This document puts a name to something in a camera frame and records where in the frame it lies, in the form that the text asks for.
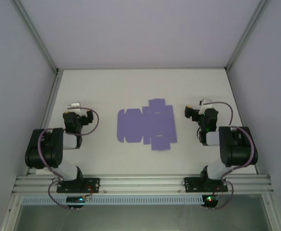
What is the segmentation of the purple paper box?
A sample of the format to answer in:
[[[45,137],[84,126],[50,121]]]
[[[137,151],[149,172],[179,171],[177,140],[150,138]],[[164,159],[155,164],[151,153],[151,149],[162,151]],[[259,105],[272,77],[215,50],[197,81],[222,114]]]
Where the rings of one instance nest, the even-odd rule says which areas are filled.
[[[151,99],[147,106],[122,109],[117,114],[119,142],[150,145],[153,151],[170,149],[177,143],[174,110],[165,99]]]

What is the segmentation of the left controller board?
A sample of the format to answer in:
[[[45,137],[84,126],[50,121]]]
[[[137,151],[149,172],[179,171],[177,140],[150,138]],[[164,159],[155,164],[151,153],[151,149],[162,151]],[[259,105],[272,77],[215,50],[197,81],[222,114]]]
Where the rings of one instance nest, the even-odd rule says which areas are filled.
[[[70,209],[80,209],[84,206],[85,202],[86,202],[85,196],[77,196],[77,197],[68,196],[66,198],[66,205]]]

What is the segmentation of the controller board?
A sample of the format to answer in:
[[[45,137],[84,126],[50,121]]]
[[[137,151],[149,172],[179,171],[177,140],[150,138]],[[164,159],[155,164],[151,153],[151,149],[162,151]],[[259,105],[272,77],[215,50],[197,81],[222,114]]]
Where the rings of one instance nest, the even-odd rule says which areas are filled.
[[[85,202],[86,202],[85,196],[77,196],[77,197],[68,196],[66,198],[66,205],[70,209],[80,209],[84,206]]]
[[[216,195],[202,195],[203,204],[202,207],[214,209],[219,201],[219,197]]]

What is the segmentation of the right controller board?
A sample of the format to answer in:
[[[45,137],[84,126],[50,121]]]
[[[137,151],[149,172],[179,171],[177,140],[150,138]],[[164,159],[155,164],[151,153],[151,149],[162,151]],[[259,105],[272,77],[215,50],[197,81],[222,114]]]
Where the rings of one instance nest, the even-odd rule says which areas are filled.
[[[202,207],[214,209],[219,201],[219,197],[216,195],[202,195],[203,204]]]

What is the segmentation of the aluminium table side rail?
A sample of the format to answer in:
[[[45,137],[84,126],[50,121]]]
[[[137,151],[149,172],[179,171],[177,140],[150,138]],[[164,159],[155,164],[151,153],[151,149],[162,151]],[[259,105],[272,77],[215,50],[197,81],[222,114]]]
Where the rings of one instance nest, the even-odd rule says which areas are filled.
[[[29,168],[45,169],[61,178],[57,171],[63,159],[63,128],[46,128],[50,123],[56,101],[63,70],[58,69],[48,97],[46,109],[42,117],[42,125],[33,130],[25,153],[25,163]]]
[[[240,118],[240,122],[242,124],[242,126],[246,125],[246,119],[244,117],[244,112],[243,112],[243,103],[240,99],[240,90],[239,87],[237,86],[236,82],[233,80],[232,76],[230,75],[230,73],[227,72],[227,69],[225,68],[225,72],[229,81],[229,85],[232,91],[232,95],[236,104],[236,108],[238,111],[238,115]]]

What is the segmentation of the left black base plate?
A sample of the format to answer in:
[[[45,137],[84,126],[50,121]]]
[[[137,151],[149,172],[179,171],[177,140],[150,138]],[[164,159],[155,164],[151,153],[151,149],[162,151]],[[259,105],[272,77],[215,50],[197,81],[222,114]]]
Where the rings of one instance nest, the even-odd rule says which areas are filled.
[[[82,180],[62,181],[57,185],[57,193],[98,193],[100,178],[83,178]]]

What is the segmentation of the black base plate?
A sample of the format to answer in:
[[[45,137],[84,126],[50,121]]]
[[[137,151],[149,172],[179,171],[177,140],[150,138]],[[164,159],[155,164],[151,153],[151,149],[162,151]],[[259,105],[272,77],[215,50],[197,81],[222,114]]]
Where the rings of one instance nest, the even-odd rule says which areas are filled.
[[[83,178],[82,180],[62,181],[57,185],[57,193],[98,193],[100,178]]]
[[[201,179],[200,177],[184,178],[185,191],[187,193],[213,193],[227,192],[228,187],[220,180]]]

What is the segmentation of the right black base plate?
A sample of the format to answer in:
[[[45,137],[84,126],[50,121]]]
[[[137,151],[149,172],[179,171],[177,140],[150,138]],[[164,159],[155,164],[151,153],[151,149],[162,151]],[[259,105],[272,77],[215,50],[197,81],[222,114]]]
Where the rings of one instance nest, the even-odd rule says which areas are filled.
[[[187,193],[213,193],[227,192],[228,187],[220,180],[201,179],[200,177],[184,178],[185,191]]]

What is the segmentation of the aluminium mounting rail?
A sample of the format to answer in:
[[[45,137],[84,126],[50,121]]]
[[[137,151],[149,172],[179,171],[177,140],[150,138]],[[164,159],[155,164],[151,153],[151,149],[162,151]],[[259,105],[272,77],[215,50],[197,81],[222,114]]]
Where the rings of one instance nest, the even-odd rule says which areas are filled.
[[[158,195],[184,194],[184,175],[104,175],[100,176],[99,194],[107,195]],[[230,174],[226,176],[236,194],[273,193],[268,175]],[[16,178],[12,193],[43,195],[52,183],[50,175],[29,175]]]

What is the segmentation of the aluminium frame post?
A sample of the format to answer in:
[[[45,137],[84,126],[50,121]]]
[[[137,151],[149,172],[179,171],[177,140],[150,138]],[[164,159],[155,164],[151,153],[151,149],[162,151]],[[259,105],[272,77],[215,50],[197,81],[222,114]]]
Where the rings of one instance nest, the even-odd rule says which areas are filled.
[[[271,0],[259,0],[258,4],[252,13],[243,33],[240,36],[239,41],[237,42],[235,49],[233,50],[226,66],[225,71],[228,74],[231,69],[233,68],[234,64],[236,63],[237,59],[239,58],[241,52],[243,51],[244,47],[246,46],[250,36],[252,35],[253,31],[255,30],[257,23],[259,22],[260,18],[262,17],[265,9],[267,8],[268,4]]]
[[[52,59],[46,45],[44,44],[41,36],[39,35],[36,27],[34,26],[33,21],[31,20],[30,16],[26,12],[25,7],[21,3],[20,0],[10,0],[11,4],[13,5],[14,9],[18,13],[20,19],[22,20],[23,24],[27,28],[30,36],[32,37],[35,45],[39,49],[40,53],[42,54],[44,60],[48,64],[48,66],[51,68],[51,70],[57,74],[58,67],[56,66],[54,60]]]

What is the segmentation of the aluminium frame leg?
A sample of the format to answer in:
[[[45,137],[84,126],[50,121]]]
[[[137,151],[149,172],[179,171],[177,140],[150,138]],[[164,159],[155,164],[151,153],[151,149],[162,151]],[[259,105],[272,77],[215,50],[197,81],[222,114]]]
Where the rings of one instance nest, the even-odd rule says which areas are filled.
[[[22,206],[23,196],[12,194],[10,196],[1,226],[0,231],[14,231],[19,212]]]
[[[272,231],[281,231],[281,208],[275,194],[264,193],[262,200]]]

